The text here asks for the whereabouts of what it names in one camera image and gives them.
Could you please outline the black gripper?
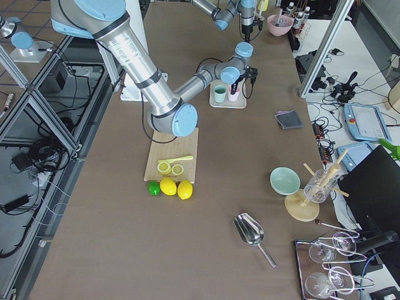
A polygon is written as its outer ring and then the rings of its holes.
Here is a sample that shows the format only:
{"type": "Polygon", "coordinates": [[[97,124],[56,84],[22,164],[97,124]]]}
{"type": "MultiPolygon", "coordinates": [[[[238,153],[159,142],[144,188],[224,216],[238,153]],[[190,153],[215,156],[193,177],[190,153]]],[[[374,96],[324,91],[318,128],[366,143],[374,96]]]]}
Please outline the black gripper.
{"type": "Polygon", "coordinates": [[[230,94],[231,94],[231,95],[236,94],[236,91],[237,91],[237,89],[238,89],[239,83],[240,83],[241,81],[243,81],[244,79],[246,79],[246,78],[247,78],[247,75],[246,75],[246,74],[242,74],[242,75],[240,75],[240,76],[238,77],[238,79],[234,82],[234,84],[231,85],[231,90],[230,90],[230,94]]]}
{"type": "Polygon", "coordinates": [[[263,30],[263,17],[253,17],[253,18],[243,18],[240,20],[240,36],[245,42],[249,43],[251,39],[256,39],[259,33],[263,30]],[[258,33],[251,37],[253,33],[253,28],[258,28],[258,33]]]}

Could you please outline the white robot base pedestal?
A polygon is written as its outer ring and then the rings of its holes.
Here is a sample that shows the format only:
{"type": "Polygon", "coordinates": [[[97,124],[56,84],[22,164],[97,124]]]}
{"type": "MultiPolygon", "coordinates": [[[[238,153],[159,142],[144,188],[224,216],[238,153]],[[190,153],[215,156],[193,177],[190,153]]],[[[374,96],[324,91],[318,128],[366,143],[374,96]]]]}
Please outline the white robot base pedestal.
{"type": "Polygon", "coordinates": [[[151,60],[148,55],[148,44],[139,1],[127,0],[126,11],[130,16],[129,28],[133,32],[132,37],[128,39],[128,56],[129,63],[133,63],[134,79],[132,79],[130,74],[126,75],[124,79],[124,87],[121,93],[121,100],[140,101],[141,90],[136,86],[136,84],[139,83],[141,87],[146,85],[146,81],[149,81],[149,78],[156,72],[156,67],[151,66],[151,60]]]}

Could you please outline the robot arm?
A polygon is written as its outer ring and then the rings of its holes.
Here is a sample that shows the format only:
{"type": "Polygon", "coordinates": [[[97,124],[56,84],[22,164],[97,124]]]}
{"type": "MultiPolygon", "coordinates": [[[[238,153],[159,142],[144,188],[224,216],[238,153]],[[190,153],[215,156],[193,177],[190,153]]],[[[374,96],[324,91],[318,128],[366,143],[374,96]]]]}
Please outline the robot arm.
{"type": "Polygon", "coordinates": [[[222,31],[229,26],[235,16],[239,16],[239,33],[247,43],[263,30],[264,18],[255,15],[256,1],[228,1],[224,9],[206,0],[193,0],[189,3],[206,13],[222,31]]]}
{"type": "Polygon", "coordinates": [[[253,54],[249,42],[239,42],[228,62],[202,66],[172,91],[131,29],[125,1],[51,1],[51,21],[59,33],[104,43],[150,103],[149,125],[177,137],[190,135],[198,122],[188,102],[215,80],[238,83],[253,54]]]}

